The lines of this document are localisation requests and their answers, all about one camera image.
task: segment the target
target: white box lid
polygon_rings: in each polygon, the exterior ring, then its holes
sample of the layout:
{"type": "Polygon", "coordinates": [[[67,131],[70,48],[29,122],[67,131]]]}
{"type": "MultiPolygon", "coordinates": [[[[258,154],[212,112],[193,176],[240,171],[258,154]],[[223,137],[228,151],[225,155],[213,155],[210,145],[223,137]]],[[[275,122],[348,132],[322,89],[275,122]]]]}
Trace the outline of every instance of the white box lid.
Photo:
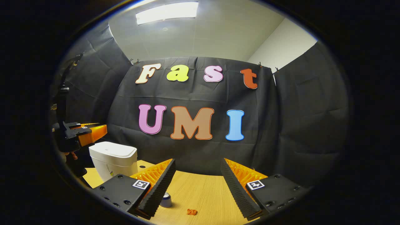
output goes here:
{"type": "Polygon", "coordinates": [[[94,159],[122,167],[131,166],[138,158],[137,149],[135,147],[108,141],[90,146],[89,153],[94,159]]]}

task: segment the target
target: orange letter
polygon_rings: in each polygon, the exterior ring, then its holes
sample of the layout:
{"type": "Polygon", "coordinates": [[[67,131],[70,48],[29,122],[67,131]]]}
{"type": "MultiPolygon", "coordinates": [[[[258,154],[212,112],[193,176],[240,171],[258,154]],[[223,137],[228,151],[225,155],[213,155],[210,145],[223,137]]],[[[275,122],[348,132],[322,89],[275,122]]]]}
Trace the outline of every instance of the orange letter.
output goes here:
{"type": "Polygon", "coordinates": [[[172,139],[180,140],[185,137],[185,135],[182,134],[182,127],[189,139],[193,137],[197,128],[196,139],[210,140],[212,138],[210,125],[214,109],[201,108],[194,120],[192,120],[188,109],[184,106],[172,107],[171,111],[175,114],[174,133],[171,134],[172,139]]]}
{"type": "Polygon", "coordinates": [[[257,74],[253,73],[251,69],[245,69],[240,71],[243,74],[244,85],[250,89],[256,89],[257,84],[253,83],[253,77],[256,78],[257,74]]]}
{"type": "Polygon", "coordinates": [[[145,65],[143,66],[142,73],[139,76],[139,79],[135,81],[136,84],[144,84],[147,82],[147,75],[150,77],[153,76],[156,69],[161,68],[161,63],[152,64],[152,65],[145,65]]]}

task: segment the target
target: yellow letter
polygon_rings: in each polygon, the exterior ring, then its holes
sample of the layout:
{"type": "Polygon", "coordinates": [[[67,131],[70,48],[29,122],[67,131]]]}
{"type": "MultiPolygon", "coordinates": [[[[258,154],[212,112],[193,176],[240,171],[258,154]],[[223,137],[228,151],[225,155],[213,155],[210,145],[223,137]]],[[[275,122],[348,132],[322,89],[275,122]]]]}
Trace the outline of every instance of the yellow letter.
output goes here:
{"type": "Polygon", "coordinates": [[[185,65],[176,65],[171,68],[171,72],[167,74],[167,79],[171,81],[178,80],[180,82],[184,82],[188,77],[189,67],[185,65]]]}
{"type": "Polygon", "coordinates": [[[174,133],[171,134],[172,139],[183,139],[185,137],[182,134],[182,127],[189,139],[193,137],[197,128],[196,139],[210,140],[212,138],[210,125],[214,109],[201,108],[194,120],[192,120],[188,109],[184,106],[172,107],[171,111],[175,114],[174,133]]]}
{"type": "Polygon", "coordinates": [[[150,77],[153,76],[156,69],[161,68],[161,63],[152,64],[152,65],[145,65],[143,66],[142,73],[139,76],[139,79],[136,80],[136,84],[144,84],[147,82],[147,75],[150,77]]]}

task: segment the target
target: black fabric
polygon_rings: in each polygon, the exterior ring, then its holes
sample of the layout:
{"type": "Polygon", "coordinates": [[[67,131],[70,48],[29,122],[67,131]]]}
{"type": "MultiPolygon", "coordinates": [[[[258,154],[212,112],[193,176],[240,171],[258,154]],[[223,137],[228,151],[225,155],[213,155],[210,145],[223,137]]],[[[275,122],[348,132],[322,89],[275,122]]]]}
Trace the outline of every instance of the black fabric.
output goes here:
{"type": "MultiPolygon", "coordinates": [[[[64,61],[80,53],[83,53],[82,59],[66,78],[70,88],[66,120],[105,123],[118,86],[131,63],[116,43],[108,22],[98,25],[74,43],[64,61]]],[[[61,65],[59,74],[66,66],[61,65]]]]}
{"type": "Polygon", "coordinates": [[[143,61],[132,66],[121,82],[108,114],[107,128],[112,141],[138,149],[138,159],[150,163],[174,158],[180,171],[221,175],[220,160],[225,157],[257,171],[269,174],[274,165],[278,134],[277,94],[270,68],[259,65],[207,57],[179,57],[143,61]],[[147,83],[136,84],[142,66],[161,63],[147,83]],[[170,81],[166,76],[174,65],[189,67],[185,82],[170,81]],[[221,66],[224,78],[220,82],[205,82],[207,66],[221,66]],[[241,70],[250,68],[257,74],[257,89],[244,85],[241,70]],[[148,125],[155,123],[154,106],[167,107],[162,128],[149,135],[139,128],[139,105],[149,104],[148,125]],[[174,128],[171,108],[184,106],[192,119],[203,107],[214,109],[211,118],[211,140],[197,140],[194,136],[182,140],[170,137],[174,128]],[[242,110],[241,141],[228,141],[228,110],[242,110]]]}
{"type": "Polygon", "coordinates": [[[302,185],[315,184],[345,142],[349,107],[343,73],[317,42],[274,76],[280,106],[275,172],[302,185]]]}

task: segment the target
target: pink letter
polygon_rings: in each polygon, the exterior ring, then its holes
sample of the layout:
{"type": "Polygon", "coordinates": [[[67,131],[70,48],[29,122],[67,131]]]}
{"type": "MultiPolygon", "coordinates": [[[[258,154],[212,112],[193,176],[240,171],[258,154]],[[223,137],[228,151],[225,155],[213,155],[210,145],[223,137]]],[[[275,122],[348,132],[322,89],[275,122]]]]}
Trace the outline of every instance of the pink letter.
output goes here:
{"type": "Polygon", "coordinates": [[[156,110],[156,124],[154,127],[149,127],[147,125],[147,115],[151,106],[148,104],[139,105],[139,127],[146,134],[155,135],[161,130],[162,126],[162,114],[167,109],[165,105],[156,105],[154,109],[156,110]]]}
{"type": "Polygon", "coordinates": [[[222,68],[220,66],[208,66],[204,69],[204,80],[206,82],[220,82],[224,77],[222,75],[222,68]]]}

